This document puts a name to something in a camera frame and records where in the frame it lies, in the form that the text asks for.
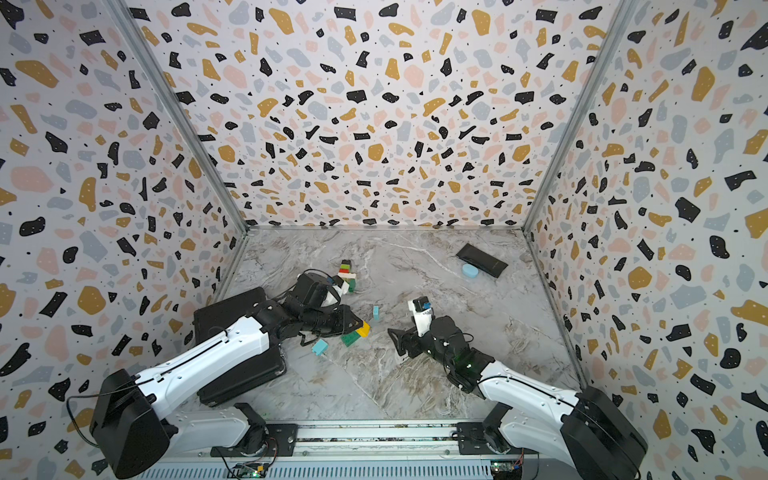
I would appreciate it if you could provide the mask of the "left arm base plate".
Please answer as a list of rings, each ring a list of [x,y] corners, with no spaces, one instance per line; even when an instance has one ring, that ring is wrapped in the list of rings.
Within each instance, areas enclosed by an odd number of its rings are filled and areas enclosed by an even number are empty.
[[[212,447],[211,457],[253,459],[293,455],[299,426],[295,423],[271,423],[250,426],[241,440],[231,447]]]

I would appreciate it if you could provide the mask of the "yellow lego brick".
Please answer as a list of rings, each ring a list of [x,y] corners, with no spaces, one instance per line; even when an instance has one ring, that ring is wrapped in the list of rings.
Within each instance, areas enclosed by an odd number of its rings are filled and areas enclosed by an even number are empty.
[[[360,327],[360,328],[357,330],[357,333],[358,333],[358,334],[359,334],[361,337],[367,337],[367,336],[370,334],[370,330],[371,330],[371,328],[370,328],[370,325],[369,325],[368,323],[364,322],[364,323],[363,323],[363,326],[362,326],[362,327]]]

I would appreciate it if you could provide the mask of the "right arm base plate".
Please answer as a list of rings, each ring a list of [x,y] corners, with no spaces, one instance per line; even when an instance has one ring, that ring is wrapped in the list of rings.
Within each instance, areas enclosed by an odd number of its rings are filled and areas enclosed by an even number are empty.
[[[537,455],[534,450],[508,444],[500,435],[487,434],[481,422],[457,423],[451,438],[458,443],[461,455]]]

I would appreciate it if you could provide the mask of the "aluminium front rail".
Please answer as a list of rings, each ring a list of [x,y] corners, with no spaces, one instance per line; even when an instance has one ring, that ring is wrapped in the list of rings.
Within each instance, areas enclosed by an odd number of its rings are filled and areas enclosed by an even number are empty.
[[[537,452],[461,455],[451,438],[468,420],[294,421],[290,457],[211,457],[210,449],[169,453],[143,479],[580,479]]]

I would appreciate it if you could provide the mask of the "black flat pouch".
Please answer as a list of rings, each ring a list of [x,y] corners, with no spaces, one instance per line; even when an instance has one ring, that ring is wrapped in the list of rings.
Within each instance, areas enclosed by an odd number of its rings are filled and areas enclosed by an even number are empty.
[[[478,270],[494,278],[498,278],[508,267],[505,261],[480,250],[470,243],[466,243],[456,256],[465,263],[476,267]]]

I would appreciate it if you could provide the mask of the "light blue round object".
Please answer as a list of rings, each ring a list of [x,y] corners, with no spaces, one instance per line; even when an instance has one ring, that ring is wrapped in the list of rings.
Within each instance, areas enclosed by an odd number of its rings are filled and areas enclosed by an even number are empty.
[[[481,271],[480,271],[480,269],[479,269],[479,268],[477,268],[476,266],[474,266],[474,265],[472,265],[472,264],[469,264],[469,263],[465,263],[465,264],[462,266],[462,273],[463,273],[463,274],[464,274],[464,275],[465,275],[467,278],[472,278],[472,279],[474,279],[474,278],[477,278],[477,277],[480,275]]]

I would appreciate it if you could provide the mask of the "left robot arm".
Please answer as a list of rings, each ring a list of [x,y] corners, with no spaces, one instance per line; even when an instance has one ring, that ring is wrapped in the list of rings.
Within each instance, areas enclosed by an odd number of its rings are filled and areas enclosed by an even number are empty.
[[[168,453],[290,454],[293,428],[270,427],[237,398],[284,373],[285,340],[317,345],[361,328],[342,302],[349,290],[341,276],[315,269],[274,297],[256,287],[195,312],[190,350],[139,373],[110,374],[89,433],[113,474],[130,479]]]

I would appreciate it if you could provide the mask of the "dark green long lego brick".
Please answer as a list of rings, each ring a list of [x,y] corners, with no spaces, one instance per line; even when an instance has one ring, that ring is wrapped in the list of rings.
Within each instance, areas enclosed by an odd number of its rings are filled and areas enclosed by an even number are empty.
[[[359,339],[361,339],[361,335],[356,331],[341,336],[341,341],[346,347],[350,347]]]

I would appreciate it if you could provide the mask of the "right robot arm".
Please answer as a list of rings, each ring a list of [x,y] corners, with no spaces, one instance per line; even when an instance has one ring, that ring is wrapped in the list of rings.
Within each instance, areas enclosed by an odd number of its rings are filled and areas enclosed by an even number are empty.
[[[534,450],[583,479],[640,478],[647,441],[601,390],[559,388],[516,372],[473,346],[473,335],[449,316],[431,319],[426,329],[387,333],[398,355],[426,355],[459,390],[494,402],[483,422],[491,450]]]

